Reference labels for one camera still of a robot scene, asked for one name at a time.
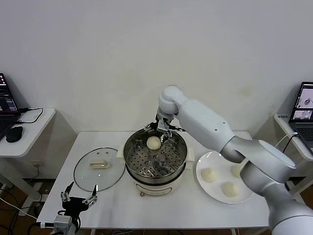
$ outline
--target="pot handle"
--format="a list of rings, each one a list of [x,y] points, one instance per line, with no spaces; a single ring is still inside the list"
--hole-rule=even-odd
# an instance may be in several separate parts
[[[186,157],[186,168],[185,170],[192,170],[193,168],[193,162],[195,161],[195,152],[194,152],[194,148],[192,147],[188,147],[187,150],[187,157]]]
[[[124,151],[124,145],[121,145],[118,148],[117,155],[116,155],[116,157],[119,158],[121,163],[125,163],[123,151]]]

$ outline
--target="laptop screen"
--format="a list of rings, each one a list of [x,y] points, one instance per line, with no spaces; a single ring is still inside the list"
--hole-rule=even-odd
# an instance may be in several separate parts
[[[19,110],[9,91],[4,75],[0,73],[0,115],[5,113],[19,113]]]
[[[313,122],[313,82],[302,82],[290,121]]]

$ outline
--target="power outlet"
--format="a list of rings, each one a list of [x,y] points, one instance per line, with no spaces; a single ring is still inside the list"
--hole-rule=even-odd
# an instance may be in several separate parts
[[[42,161],[30,161],[33,167],[41,167],[44,166]]]

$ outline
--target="white cable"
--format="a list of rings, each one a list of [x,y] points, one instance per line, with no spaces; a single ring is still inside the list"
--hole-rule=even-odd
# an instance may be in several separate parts
[[[33,217],[34,219],[37,220],[36,217],[34,217],[34,216],[32,216],[32,215],[29,215],[29,214],[27,214],[26,212],[23,212],[20,208],[18,208],[18,207],[16,207],[16,206],[13,206],[12,204],[8,203],[7,201],[4,201],[2,198],[0,198],[0,200],[3,201],[3,202],[5,202],[6,204],[8,204],[8,205],[10,205],[10,206],[12,206],[12,207],[18,209],[20,212],[22,212],[22,213],[24,213],[24,214],[26,214],[26,215],[28,215],[28,216],[30,216],[30,217]]]
[[[284,137],[281,138],[281,140],[275,145],[275,148],[280,144],[281,141],[283,141],[284,138],[286,138],[287,136],[290,136],[290,135],[298,135],[298,132],[293,132],[293,133],[289,133],[289,134],[286,134]]]

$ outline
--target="laptop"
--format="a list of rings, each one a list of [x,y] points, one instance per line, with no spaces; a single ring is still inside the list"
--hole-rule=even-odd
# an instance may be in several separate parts
[[[3,73],[0,73],[0,139],[21,116]]]
[[[302,82],[289,125],[313,154],[313,82]]]

